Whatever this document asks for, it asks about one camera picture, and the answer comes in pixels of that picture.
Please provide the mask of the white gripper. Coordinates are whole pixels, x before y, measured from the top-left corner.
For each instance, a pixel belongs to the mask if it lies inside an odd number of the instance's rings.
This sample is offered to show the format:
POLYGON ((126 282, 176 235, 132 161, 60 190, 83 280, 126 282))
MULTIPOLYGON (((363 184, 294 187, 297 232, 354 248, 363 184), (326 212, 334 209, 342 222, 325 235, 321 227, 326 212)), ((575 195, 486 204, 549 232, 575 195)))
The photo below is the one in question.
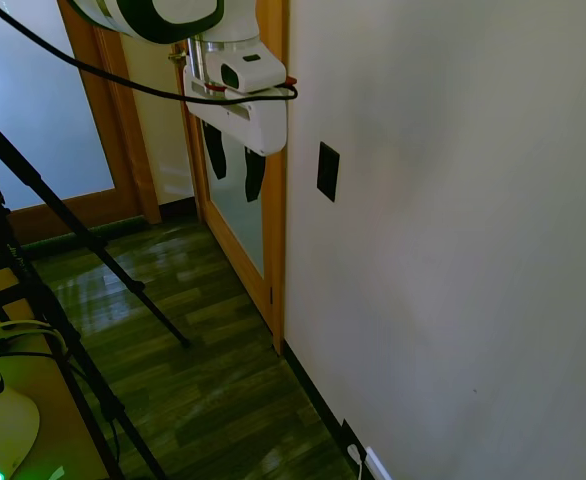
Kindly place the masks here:
POLYGON ((287 105, 282 62, 257 38, 241 42, 187 41, 183 70, 190 112, 203 120, 203 134, 217 179, 227 174, 222 132, 245 147, 245 196, 258 199, 265 157, 287 142, 287 105))

